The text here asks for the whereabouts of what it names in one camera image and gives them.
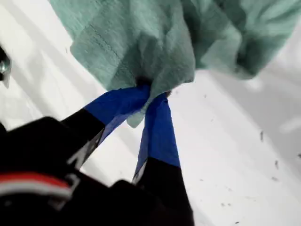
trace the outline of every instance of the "green cloth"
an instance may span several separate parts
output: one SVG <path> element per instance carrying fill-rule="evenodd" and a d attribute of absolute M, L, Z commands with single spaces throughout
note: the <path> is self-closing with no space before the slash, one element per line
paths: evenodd
<path fill-rule="evenodd" d="M 292 33 L 301 0 L 49 0 L 71 52 L 107 90 L 153 80 L 150 99 L 196 68 L 254 77 Z M 129 119 L 136 126 L 143 112 Z"/>

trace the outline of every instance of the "green towel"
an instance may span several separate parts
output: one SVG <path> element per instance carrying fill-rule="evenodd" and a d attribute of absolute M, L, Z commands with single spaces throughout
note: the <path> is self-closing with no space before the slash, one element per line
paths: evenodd
<path fill-rule="evenodd" d="M 49 0 L 71 53 L 107 89 L 153 80 L 150 101 L 196 68 L 254 77 L 292 33 L 301 0 Z"/>

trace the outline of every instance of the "crumpled cloth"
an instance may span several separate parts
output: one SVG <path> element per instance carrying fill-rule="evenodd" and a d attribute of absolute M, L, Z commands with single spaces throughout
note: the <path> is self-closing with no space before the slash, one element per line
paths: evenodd
<path fill-rule="evenodd" d="M 71 53 L 107 89 L 152 80 L 143 110 L 196 68 L 254 77 L 292 33 L 301 0 L 49 0 Z"/>

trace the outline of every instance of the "white surface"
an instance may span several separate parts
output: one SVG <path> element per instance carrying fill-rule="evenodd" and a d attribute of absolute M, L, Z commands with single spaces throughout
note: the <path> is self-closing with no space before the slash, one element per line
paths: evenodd
<path fill-rule="evenodd" d="M 0 43 L 13 60 L 9 89 L 0 85 L 0 120 L 8 129 L 43 115 L 63 119 L 105 92 L 69 53 L 71 39 L 46 0 L 1 0 L 0 19 Z M 301 225 L 300 36 L 301 28 L 255 80 L 202 71 L 173 91 L 196 225 Z M 122 124 L 83 171 L 108 185 L 130 181 L 142 129 Z"/>

